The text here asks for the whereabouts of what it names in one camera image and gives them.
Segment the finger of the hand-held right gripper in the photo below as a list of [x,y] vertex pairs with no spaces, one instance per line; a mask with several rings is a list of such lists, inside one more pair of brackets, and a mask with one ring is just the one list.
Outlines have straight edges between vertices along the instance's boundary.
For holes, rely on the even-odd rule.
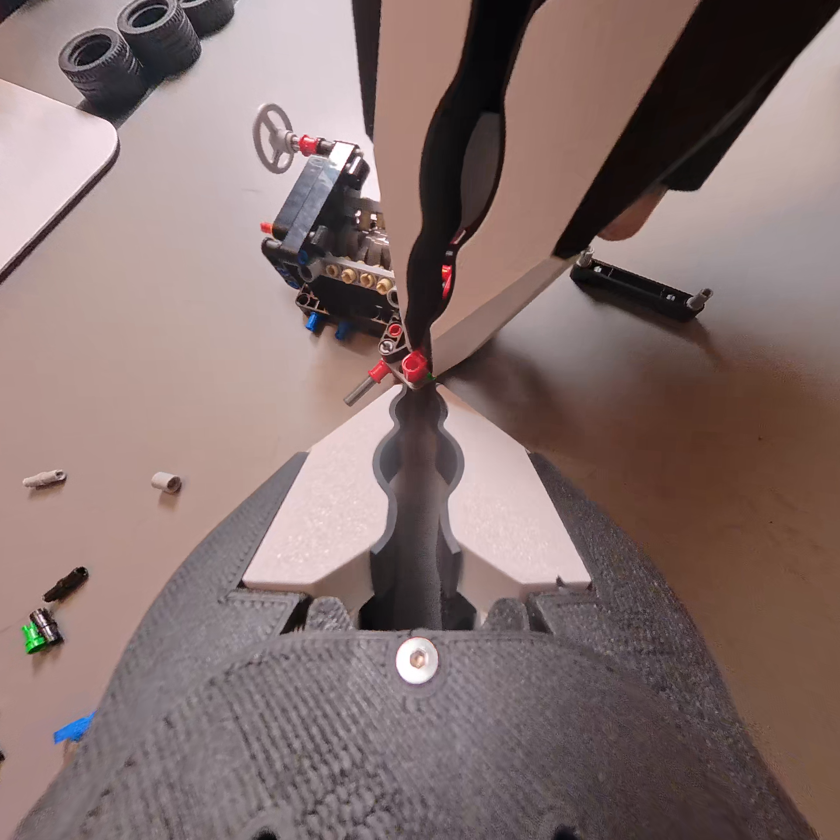
[[461,229],[461,180],[487,95],[470,68],[481,2],[382,2],[374,156],[411,345],[477,349],[487,341],[442,268]]
[[503,100],[494,196],[455,260],[430,334],[441,375],[574,264],[553,250],[697,7],[551,1],[524,31]]

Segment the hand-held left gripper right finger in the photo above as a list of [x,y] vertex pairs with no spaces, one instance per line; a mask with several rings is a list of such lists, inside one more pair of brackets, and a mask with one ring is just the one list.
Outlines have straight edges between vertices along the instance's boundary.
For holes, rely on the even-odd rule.
[[435,391],[444,598],[488,613],[501,598],[586,591],[591,575],[529,451],[446,387]]

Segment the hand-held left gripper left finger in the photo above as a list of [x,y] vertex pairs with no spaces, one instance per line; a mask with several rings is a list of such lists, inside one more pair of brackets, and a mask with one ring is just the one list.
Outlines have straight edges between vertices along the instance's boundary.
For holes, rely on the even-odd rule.
[[246,589],[346,607],[368,602],[371,550],[385,535],[389,500],[375,476],[375,453],[396,428],[394,385],[312,446],[244,573]]

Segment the lego car chassis assembly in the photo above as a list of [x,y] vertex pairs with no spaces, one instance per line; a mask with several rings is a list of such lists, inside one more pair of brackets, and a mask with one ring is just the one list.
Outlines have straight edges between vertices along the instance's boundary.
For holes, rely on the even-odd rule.
[[[296,134],[275,103],[258,110],[253,141],[261,164],[273,174],[287,172],[296,156],[308,159],[278,215],[260,226],[266,235],[261,252],[296,292],[305,328],[318,334],[331,324],[336,340],[355,332],[378,340],[381,358],[345,397],[346,405],[389,375],[413,391],[434,383],[427,352],[412,346],[403,324],[382,207],[361,194],[371,171],[362,149]],[[403,357],[414,350],[424,352],[433,376],[416,389],[401,371]]]

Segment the long black lego beam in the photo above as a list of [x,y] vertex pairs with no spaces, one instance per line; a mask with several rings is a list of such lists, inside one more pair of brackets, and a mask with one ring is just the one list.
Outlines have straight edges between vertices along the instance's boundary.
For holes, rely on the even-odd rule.
[[688,293],[603,262],[594,257],[591,247],[573,263],[570,278],[593,298],[678,323],[695,319],[713,296],[713,290],[708,287]]

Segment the black lego pin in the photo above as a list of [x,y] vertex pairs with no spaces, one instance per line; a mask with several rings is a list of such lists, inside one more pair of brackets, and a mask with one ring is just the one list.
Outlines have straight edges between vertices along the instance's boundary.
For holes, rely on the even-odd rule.
[[89,580],[89,571],[84,566],[78,566],[58,580],[43,594],[44,603],[63,602],[70,595],[77,592]]

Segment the green and black lego piece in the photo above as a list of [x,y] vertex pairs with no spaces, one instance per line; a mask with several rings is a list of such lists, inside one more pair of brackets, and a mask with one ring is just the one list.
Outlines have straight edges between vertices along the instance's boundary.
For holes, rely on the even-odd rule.
[[53,612],[47,607],[34,610],[28,618],[28,622],[21,626],[27,655],[35,655],[65,642]]

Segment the blue lego pin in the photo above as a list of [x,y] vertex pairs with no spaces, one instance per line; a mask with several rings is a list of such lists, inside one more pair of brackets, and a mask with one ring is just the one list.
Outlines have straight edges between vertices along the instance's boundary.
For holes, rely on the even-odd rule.
[[95,715],[96,711],[94,710],[54,731],[52,734],[53,743],[58,745],[63,742],[79,742],[88,732]]

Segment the person's right hand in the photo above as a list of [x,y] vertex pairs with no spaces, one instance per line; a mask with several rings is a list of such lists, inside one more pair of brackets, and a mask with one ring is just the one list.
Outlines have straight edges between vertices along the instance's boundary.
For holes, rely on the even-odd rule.
[[616,216],[611,223],[604,226],[597,237],[607,242],[618,242],[635,236],[668,191],[667,185],[656,184],[652,186],[632,205]]

